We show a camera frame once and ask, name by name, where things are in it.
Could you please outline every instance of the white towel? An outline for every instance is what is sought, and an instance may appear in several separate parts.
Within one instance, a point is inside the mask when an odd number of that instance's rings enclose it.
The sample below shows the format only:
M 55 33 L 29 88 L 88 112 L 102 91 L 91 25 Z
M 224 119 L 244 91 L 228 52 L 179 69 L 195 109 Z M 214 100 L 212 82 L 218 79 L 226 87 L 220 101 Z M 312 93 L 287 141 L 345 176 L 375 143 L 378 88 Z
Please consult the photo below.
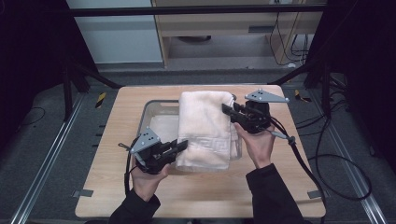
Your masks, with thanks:
M 177 141 L 189 140 L 189 145 L 177 156 L 178 170 L 226 170 L 230 159 L 240 157 L 241 140 L 230 117 L 222 112 L 221 104 L 233 105 L 233 96 L 226 91 L 181 93 Z

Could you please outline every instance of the light wood tabletop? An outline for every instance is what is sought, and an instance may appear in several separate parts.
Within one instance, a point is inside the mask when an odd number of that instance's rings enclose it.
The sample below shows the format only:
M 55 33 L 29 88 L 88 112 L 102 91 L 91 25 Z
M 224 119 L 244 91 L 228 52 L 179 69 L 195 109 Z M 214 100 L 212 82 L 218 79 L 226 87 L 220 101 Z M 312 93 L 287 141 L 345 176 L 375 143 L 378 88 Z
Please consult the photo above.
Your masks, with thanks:
M 278 86 L 213 85 L 213 86 L 139 86 L 119 90 L 105 131 L 92 162 L 84 189 L 93 190 L 91 197 L 78 200 L 78 217 L 109 217 L 125 198 L 123 174 L 127 153 L 118 143 L 130 145 L 136 138 L 145 104 L 151 100 L 178 100 L 183 91 L 228 91 L 238 104 L 248 93 L 262 88 L 283 96 Z M 287 104 L 271 103 L 271 115 L 295 136 L 306 164 L 307 159 Z M 304 217 L 323 217 L 325 208 L 320 198 L 310 199 L 308 191 L 317 190 L 297 162 L 288 142 L 277 138 L 272 162 L 284 179 Z M 158 187 L 156 195 L 162 205 L 155 217 L 253 217 L 251 193 L 246 174 L 254 170 L 246 146 L 242 158 L 230 162 L 226 171 L 189 173 L 172 169 Z

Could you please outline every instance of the gray carpet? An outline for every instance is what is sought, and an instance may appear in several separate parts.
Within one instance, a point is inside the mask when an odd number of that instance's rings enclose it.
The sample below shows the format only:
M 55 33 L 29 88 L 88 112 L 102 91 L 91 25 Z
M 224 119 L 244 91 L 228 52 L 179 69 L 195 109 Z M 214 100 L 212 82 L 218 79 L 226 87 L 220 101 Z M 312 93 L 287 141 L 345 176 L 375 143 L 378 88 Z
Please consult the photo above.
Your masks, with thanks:
M 231 83 L 266 83 L 285 75 L 289 70 L 215 70 L 215 71 L 174 71 L 174 72 L 140 72 L 105 74 L 112 80 L 123 85 L 177 85 L 177 84 L 231 84 Z M 291 99 L 291 114 L 297 126 L 300 121 L 319 116 L 314 103 L 294 99 L 295 86 L 301 86 L 301 77 L 297 77 L 284 87 L 284 92 Z M 90 169 L 96 145 L 100 141 L 100 133 L 110 113 L 117 95 L 116 90 L 90 79 L 92 88 L 84 94 L 82 107 L 77 119 L 67 136 L 49 178 L 38 196 L 29 216 L 38 223 L 61 223 L 63 221 L 83 221 L 76 217 L 74 210 L 77 198 L 71 195 L 74 190 L 82 189 Z M 299 88 L 303 97 L 310 97 L 310 91 Z M 106 98 L 101 108 L 95 108 L 101 92 Z M 334 95 L 334 101 L 343 99 L 342 95 Z M 62 86 L 43 91 L 35 98 L 35 107 L 43 108 L 46 113 L 42 119 L 41 109 L 32 109 L 14 139 L 8 145 L 9 153 L 1 159 L 0 170 L 0 219 L 7 220 L 15 213 L 18 205 L 29 189 L 35 174 L 49 151 L 52 141 L 62 126 L 64 118 L 64 101 Z M 320 131 L 324 119 L 309 127 L 299 129 L 299 134 Z M 370 177 L 373 183 L 373 195 L 384 213 L 388 223 L 396 223 L 396 207 L 393 193 L 396 190 L 396 175 L 389 169 L 385 160 L 369 154 L 369 146 L 354 121 L 351 113 L 344 107 L 332 113 L 332 123 L 343 138 L 354 162 Z M 304 150 L 308 157 L 315 154 L 318 134 L 302 136 Z M 328 131 L 323 134 L 320 153 L 335 153 L 333 141 Z M 315 171 L 315 163 L 310 162 Z M 325 180 L 331 186 L 346 195 L 356 196 L 350 184 L 344 165 L 335 159 L 320 159 L 319 167 Z M 360 202 L 343 199 L 327 189 L 330 194 L 327 204 L 326 223 L 371 223 Z

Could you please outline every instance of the person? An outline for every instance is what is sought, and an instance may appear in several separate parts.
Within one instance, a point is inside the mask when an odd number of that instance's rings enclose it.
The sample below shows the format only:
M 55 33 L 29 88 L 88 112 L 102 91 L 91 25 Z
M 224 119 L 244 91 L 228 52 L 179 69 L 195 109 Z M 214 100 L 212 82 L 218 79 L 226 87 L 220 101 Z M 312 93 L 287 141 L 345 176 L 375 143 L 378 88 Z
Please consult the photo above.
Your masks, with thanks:
M 266 131 L 250 134 L 238 123 L 234 126 L 244 139 L 247 153 L 256 167 L 246 175 L 252 193 L 254 223 L 305 223 L 296 202 L 275 165 L 271 163 L 275 137 L 270 132 L 275 127 L 270 126 Z M 168 176 L 169 168 L 169 164 L 165 165 L 158 175 L 149 175 L 140 169 L 133 169 L 131 172 L 133 188 L 113 212 L 108 223 L 150 223 L 161 205 L 155 191 L 160 182 Z

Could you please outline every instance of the black sleeve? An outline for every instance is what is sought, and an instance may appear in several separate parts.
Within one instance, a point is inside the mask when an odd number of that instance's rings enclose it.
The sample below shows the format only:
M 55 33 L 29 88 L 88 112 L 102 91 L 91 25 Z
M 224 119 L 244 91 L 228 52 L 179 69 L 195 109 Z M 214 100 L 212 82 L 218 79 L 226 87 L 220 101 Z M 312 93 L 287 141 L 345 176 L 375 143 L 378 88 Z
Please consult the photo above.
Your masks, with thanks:
M 304 223 L 303 216 L 273 164 L 247 174 L 254 223 Z
M 113 212 L 108 224 L 150 223 L 160 205 L 157 196 L 154 195 L 148 202 L 145 202 L 132 189 L 120 207 Z

